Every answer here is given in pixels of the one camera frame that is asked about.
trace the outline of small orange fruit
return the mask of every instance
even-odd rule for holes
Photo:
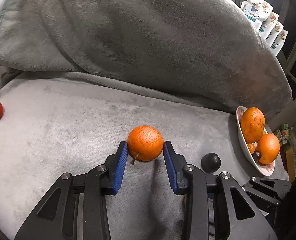
[[[248,143],[247,147],[250,151],[250,154],[253,154],[255,152],[255,146],[252,143]]]
[[[246,143],[258,141],[264,132],[264,114],[255,107],[248,108],[241,117],[240,128]]]
[[[261,153],[259,160],[262,164],[272,163],[278,156],[280,144],[277,136],[272,133],[264,134],[258,141],[256,150]]]
[[[151,161],[162,152],[164,140],[155,128],[142,125],[134,128],[128,135],[128,151],[135,160]]]

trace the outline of silver bolt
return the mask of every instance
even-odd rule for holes
[[[107,169],[106,165],[103,165],[103,164],[101,164],[97,167],[97,170],[99,170],[99,171],[105,171],[106,169]]]
[[[62,179],[69,179],[70,178],[70,174],[68,172],[65,172],[61,175]]]
[[[192,164],[187,164],[184,166],[185,170],[187,171],[193,171],[193,169],[195,168],[195,166],[193,166]]]
[[[224,178],[224,179],[229,179],[230,178],[230,174],[228,172],[223,172],[221,174],[221,176]]]

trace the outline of gray cloth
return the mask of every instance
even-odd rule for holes
[[[103,163],[139,125],[157,128],[199,168],[203,155],[215,152],[222,161],[216,174],[228,171],[241,185],[260,176],[241,152],[235,115],[124,82],[109,88],[115,82],[87,73],[23,73],[0,90],[0,228],[10,240],[63,172]],[[145,96],[123,91],[134,88]],[[130,160],[121,190],[107,197],[112,239],[180,239],[183,197],[170,189],[162,155]],[[271,178],[288,179],[280,156]],[[78,229],[81,239],[80,223]]]
[[[266,42],[231,0],[8,0],[0,65],[85,71],[269,121],[291,98]]]

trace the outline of bowl of fruit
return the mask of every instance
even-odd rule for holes
[[[272,175],[280,144],[277,136],[267,133],[264,114],[256,107],[238,106],[238,140],[246,159],[264,176]]]

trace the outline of white bowl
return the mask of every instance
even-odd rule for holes
[[[240,121],[241,121],[241,117],[243,115],[243,113],[247,110],[246,107],[243,106],[238,106],[237,110],[236,110],[236,118],[237,118],[237,127],[238,127],[238,140],[239,140],[239,144],[241,147],[242,152],[244,153],[246,159],[263,175],[265,176],[270,176],[272,175],[273,171],[275,170],[275,161],[273,161],[272,163],[268,164],[268,165],[263,165],[261,163],[255,163],[254,159],[251,156],[251,153],[247,147],[247,143],[245,141],[245,138],[241,132],[241,128],[240,128]]]

